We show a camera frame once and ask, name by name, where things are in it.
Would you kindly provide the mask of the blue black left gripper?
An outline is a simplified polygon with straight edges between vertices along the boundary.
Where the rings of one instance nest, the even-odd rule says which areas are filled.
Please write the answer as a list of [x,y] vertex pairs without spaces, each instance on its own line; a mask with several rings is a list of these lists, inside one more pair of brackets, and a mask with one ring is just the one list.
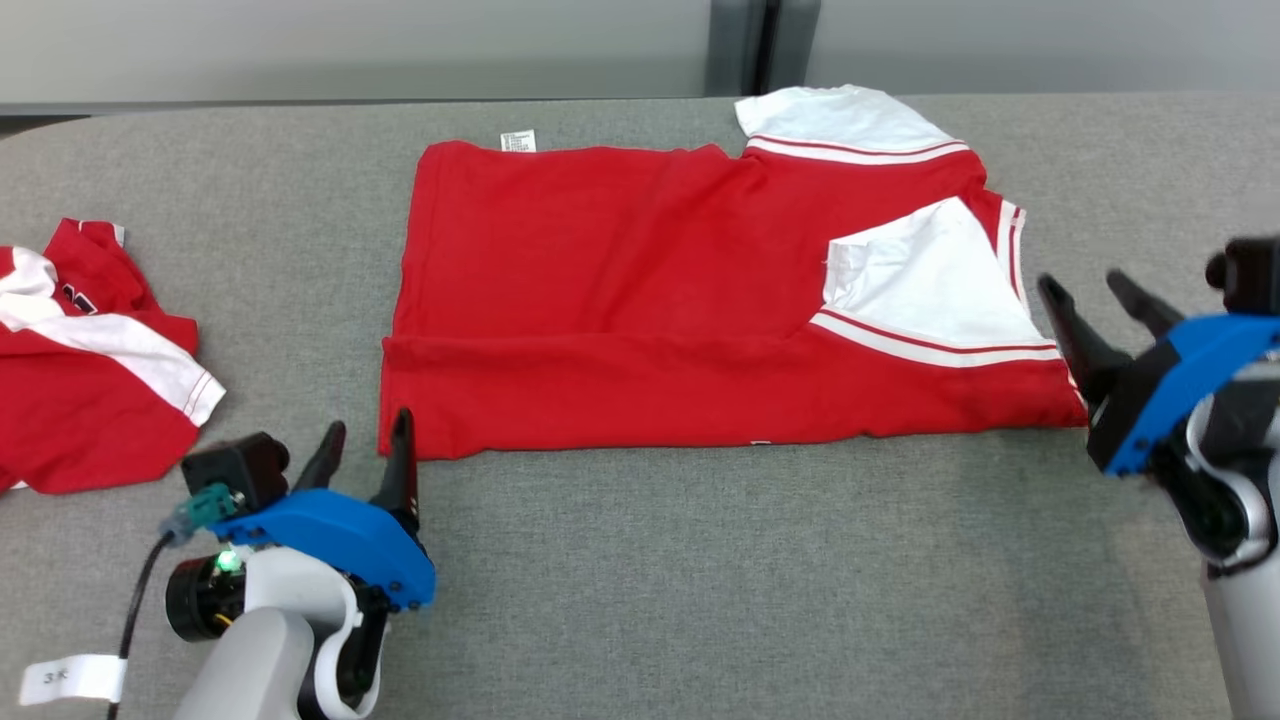
[[433,603],[436,571],[419,539],[413,415],[397,411],[378,492],[365,502],[328,489],[340,466],[347,429],[333,421],[293,492],[264,510],[210,527],[234,544],[274,543],[375,585],[404,610]]

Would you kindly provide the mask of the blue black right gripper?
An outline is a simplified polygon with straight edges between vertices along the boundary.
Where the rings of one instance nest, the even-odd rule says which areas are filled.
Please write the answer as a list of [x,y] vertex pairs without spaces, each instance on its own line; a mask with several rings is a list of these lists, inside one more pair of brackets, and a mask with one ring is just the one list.
[[1076,388],[1088,406],[1100,405],[1087,452],[1103,474],[1123,477],[1143,470],[1157,442],[1201,400],[1280,348],[1280,316],[1185,319],[1120,269],[1108,270],[1106,283],[1125,314],[1157,340],[1134,361],[1079,314],[1074,296],[1053,275],[1041,274],[1037,291]]

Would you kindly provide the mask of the red and white jersey shirt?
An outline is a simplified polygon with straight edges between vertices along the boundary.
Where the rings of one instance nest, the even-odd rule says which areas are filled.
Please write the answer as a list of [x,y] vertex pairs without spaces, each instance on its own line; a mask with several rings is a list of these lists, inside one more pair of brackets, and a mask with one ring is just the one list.
[[966,142],[852,85],[735,114],[737,156],[429,146],[379,451],[401,410],[435,460],[1084,425]]
[[0,492],[161,479],[225,396],[198,323],[166,311],[111,222],[0,245]]

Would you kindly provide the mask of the grey metal door post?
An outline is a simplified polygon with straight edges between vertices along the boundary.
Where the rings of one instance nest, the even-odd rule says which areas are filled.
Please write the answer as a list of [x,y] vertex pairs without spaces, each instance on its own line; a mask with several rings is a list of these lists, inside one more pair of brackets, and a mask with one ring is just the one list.
[[710,0],[707,97],[805,85],[822,0]]

